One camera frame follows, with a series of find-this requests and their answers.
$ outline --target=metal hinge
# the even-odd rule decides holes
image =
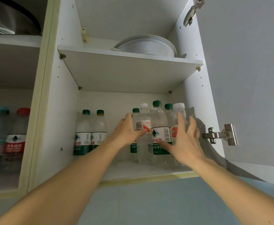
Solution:
[[[185,19],[184,19],[184,22],[183,22],[183,25],[185,27],[187,27],[187,25],[191,25],[192,22],[193,22],[193,19],[192,17],[194,16],[194,14],[199,10],[201,9],[201,7],[205,4],[205,0],[197,0],[196,4],[193,5],[190,10],[188,11]]]
[[[228,141],[229,146],[237,146],[237,138],[233,124],[225,124],[222,132],[214,132],[214,128],[208,128],[208,133],[202,134],[203,139],[210,139],[211,144],[216,144],[215,139],[224,139]]]

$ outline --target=barcode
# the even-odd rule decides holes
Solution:
[[[165,137],[166,142],[170,142],[169,128],[167,128],[167,127],[164,128],[164,137]]]
[[[141,130],[142,129],[142,122],[141,121],[136,123],[136,129],[137,130]]]

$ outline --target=stainless steel bowl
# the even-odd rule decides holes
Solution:
[[[129,37],[115,47],[122,52],[176,57],[174,45],[165,38],[157,35],[138,35]]]
[[[41,35],[38,20],[12,0],[0,0],[0,34]]]

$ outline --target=kitchen cabinet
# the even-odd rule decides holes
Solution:
[[[274,183],[274,53],[267,56],[274,52],[274,35],[265,28],[270,19],[263,18],[274,0],[251,0],[255,11],[246,11],[246,0],[205,0],[185,27],[196,2],[48,0],[18,194],[75,160],[75,125],[82,109],[105,110],[109,135],[132,108],[154,100],[185,103],[195,111],[202,133],[210,127],[221,132],[232,123],[238,145],[201,139],[206,155]],[[269,25],[274,31],[274,22]],[[167,38],[178,58],[110,50],[138,34]],[[188,167],[124,161],[109,167],[101,185],[196,176]],[[6,195],[7,190],[0,192]]]

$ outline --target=green bottle cap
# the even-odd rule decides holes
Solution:
[[[160,101],[160,100],[155,100],[155,101],[153,102],[153,106],[154,106],[154,107],[159,107],[159,106],[161,106],[161,101]]]
[[[140,112],[139,108],[133,108],[133,113],[139,113],[139,112]]]
[[[90,115],[90,110],[82,110],[83,115]]]
[[[164,105],[165,110],[172,110],[172,103],[167,103]]]
[[[97,110],[97,112],[96,112],[96,114],[98,114],[98,115],[103,115],[105,112],[104,112],[104,110]]]

